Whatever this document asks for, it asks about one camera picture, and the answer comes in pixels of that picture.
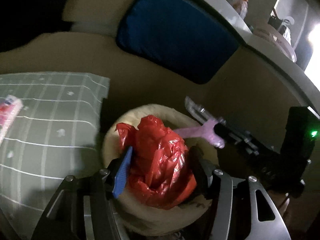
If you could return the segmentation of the right hand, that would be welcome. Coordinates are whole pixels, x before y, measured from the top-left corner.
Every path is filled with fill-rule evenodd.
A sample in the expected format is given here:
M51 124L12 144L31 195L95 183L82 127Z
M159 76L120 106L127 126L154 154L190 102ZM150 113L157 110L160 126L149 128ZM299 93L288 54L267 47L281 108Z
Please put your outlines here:
M287 208L290 203L290 195L288 193L285 193L285 194L276 193L273 197L273 200L281 217L284 218L287 214Z

